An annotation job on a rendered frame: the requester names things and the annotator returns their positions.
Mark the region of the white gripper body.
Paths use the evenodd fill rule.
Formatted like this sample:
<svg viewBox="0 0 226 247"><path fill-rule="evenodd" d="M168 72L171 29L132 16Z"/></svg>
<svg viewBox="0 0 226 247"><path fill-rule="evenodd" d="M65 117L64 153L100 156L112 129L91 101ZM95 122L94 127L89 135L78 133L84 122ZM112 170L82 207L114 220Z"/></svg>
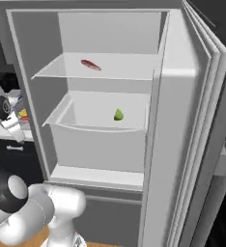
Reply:
<svg viewBox="0 0 226 247"><path fill-rule="evenodd" d="M21 130L19 119L15 113L12 113L5 121L1 122L1 125L12 134L18 143L24 141L25 135Z"/></svg>

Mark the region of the clear tupperware box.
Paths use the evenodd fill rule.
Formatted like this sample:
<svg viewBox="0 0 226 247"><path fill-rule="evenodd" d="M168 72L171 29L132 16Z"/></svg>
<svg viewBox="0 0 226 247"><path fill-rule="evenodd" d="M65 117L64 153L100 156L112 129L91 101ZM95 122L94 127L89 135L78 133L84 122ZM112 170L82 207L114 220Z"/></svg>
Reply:
<svg viewBox="0 0 226 247"><path fill-rule="evenodd" d="M7 97L9 99L10 105L15 106L22 98L21 91L11 90L10 92L7 93Z"/></svg>

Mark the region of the red raw steak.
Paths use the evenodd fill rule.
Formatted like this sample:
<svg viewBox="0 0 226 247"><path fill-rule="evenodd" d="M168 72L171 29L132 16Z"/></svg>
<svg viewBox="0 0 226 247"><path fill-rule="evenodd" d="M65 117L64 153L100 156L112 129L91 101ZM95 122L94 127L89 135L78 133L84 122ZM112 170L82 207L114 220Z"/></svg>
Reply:
<svg viewBox="0 0 226 247"><path fill-rule="evenodd" d="M97 66L96 64L94 64L93 62L91 62L89 60L81 60L80 62L82 65L86 66L89 69L101 71L101 68L99 66Z"/></svg>

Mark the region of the yellow and red packet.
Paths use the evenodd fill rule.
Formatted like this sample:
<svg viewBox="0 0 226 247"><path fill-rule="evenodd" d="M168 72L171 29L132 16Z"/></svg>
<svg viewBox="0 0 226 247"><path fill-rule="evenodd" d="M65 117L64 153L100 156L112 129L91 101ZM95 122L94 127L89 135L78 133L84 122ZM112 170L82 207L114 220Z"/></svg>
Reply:
<svg viewBox="0 0 226 247"><path fill-rule="evenodd" d="M29 116L28 116L27 110L25 108L23 108L21 110L16 110L15 112L17 114L18 119L21 122L28 122L29 121Z"/></svg>

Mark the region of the dark cupboard drawer front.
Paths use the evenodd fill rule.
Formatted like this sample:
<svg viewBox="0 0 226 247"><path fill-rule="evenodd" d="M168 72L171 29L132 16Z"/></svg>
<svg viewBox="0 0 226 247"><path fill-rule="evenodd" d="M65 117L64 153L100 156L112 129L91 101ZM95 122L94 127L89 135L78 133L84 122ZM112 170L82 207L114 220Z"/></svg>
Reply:
<svg viewBox="0 0 226 247"><path fill-rule="evenodd" d="M8 151L6 146L23 147L24 151ZM21 177L27 185L43 183L42 169L33 142L22 144L0 139L0 169Z"/></svg>

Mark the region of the white fridge drawer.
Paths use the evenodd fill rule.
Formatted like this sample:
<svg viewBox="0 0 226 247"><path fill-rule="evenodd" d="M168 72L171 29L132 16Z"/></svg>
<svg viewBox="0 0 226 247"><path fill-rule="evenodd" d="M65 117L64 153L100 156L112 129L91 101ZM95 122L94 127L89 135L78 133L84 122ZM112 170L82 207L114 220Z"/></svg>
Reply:
<svg viewBox="0 0 226 247"><path fill-rule="evenodd" d="M45 121L58 164L142 173L149 101L146 94L67 92Z"/></svg>

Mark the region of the grey fridge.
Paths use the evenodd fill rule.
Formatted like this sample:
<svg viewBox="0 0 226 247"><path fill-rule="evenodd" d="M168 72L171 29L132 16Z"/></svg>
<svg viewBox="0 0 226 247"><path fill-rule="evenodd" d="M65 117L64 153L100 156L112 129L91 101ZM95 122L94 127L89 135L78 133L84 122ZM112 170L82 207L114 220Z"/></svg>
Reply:
<svg viewBox="0 0 226 247"><path fill-rule="evenodd" d="M157 54L161 57L168 12L181 0L0 0L4 37L31 120L45 179L142 192L149 133L151 80L35 77L64 52ZM58 164L46 119L69 91L146 94L150 97L142 173Z"/></svg>

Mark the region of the glass fridge shelf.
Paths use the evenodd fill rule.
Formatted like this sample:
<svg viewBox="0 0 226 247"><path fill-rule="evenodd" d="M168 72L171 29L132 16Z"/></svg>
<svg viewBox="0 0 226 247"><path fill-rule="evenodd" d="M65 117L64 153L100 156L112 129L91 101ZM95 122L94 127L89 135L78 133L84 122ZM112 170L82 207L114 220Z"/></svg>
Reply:
<svg viewBox="0 0 226 247"><path fill-rule="evenodd" d="M89 69L81 64L89 60L101 71ZM40 69L35 77L99 78L151 80L160 68L161 57L157 54L115 54L64 52Z"/></svg>

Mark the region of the grey freezer drawer front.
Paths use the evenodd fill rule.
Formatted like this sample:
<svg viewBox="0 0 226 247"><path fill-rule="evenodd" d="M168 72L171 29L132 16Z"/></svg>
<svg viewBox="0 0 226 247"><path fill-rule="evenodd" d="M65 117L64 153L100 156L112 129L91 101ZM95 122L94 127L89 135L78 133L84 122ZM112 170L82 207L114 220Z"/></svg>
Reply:
<svg viewBox="0 0 226 247"><path fill-rule="evenodd" d="M87 242L137 247L142 192L62 183L82 191L86 209L74 220Z"/></svg>

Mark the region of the grey fridge door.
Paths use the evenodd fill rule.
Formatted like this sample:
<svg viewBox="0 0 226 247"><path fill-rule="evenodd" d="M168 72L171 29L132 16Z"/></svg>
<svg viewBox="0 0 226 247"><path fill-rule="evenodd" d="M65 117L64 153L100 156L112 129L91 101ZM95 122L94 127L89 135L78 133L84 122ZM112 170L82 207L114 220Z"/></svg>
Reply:
<svg viewBox="0 0 226 247"><path fill-rule="evenodd" d="M186 1L164 31L137 247L179 247L226 74L226 47Z"/></svg>

